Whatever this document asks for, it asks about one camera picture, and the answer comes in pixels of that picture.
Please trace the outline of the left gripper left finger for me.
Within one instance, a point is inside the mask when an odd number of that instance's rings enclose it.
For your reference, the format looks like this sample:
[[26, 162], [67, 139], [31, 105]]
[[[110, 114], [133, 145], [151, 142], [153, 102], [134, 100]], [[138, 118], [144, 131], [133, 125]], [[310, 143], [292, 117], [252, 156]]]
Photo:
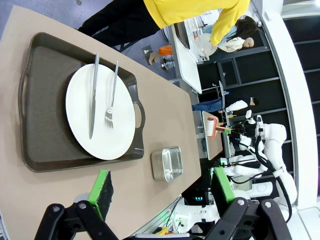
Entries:
[[100, 170], [85, 200], [67, 208], [59, 203], [46, 208], [34, 238], [73, 240], [77, 233], [85, 232], [92, 240], [116, 240], [118, 237], [106, 224], [113, 193], [111, 172]]

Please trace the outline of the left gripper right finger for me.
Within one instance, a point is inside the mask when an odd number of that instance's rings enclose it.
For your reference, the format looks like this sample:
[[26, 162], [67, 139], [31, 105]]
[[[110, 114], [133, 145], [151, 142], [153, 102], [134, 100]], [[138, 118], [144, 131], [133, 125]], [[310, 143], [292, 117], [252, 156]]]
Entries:
[[279, 205], [272, 199], [254, 202], [236, 197], [223, 168], [214, 168], [210, 189], [220, 219], [206, 240], [292, 239]]

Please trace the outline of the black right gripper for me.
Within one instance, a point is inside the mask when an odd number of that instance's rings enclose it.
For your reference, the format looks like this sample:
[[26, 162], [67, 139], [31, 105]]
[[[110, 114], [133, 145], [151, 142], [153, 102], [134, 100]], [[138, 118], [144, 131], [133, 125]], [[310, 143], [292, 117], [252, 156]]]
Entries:
[[236, 124], [230, 127], [230, 135], [240, 136], [245, 134], [245, 126], [243, 124]]

